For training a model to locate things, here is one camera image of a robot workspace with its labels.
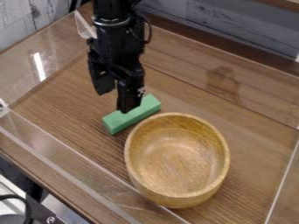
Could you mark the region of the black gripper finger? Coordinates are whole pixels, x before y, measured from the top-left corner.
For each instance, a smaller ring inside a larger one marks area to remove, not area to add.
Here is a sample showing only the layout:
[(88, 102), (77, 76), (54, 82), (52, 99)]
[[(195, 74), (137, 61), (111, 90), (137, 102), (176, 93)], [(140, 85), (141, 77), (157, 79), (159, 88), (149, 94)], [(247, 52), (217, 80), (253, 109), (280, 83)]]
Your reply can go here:
[(105, 67), (100, 63), (88, 60), (88, 71), (97, 94), (104, 95), (109, 93), (116, 88), (116, 83)]
[(116, 109), (127, 114), (141, 104), (145, 92), (144, 80), (120, 80), (116, 84)]

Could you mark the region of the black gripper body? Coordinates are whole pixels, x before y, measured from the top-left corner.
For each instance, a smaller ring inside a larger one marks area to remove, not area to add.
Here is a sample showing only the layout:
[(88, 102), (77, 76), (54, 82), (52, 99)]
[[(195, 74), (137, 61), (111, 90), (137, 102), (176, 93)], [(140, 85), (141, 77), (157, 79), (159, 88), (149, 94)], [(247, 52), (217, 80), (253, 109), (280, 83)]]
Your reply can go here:
[(124, 17), (104, 19), (93, 17), (96, 38), (89, 38), (88, 60), (100, 63), (115, 81), (139, 81), (145, 70), (140, 55), (145, 50), (145, 18)]

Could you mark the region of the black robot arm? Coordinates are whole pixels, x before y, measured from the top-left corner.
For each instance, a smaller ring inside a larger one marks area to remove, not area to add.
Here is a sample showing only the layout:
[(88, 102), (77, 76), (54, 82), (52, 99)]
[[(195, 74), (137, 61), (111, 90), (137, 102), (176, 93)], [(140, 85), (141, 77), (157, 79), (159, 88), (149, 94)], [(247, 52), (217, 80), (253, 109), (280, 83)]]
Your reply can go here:
[(95, 38), (87, 41), (88, 70), (99, 95), (117, 91), (116, 109), (128, 113), (141, 104), (145, 70), (145, 24), (133, 0), (92, 0)]

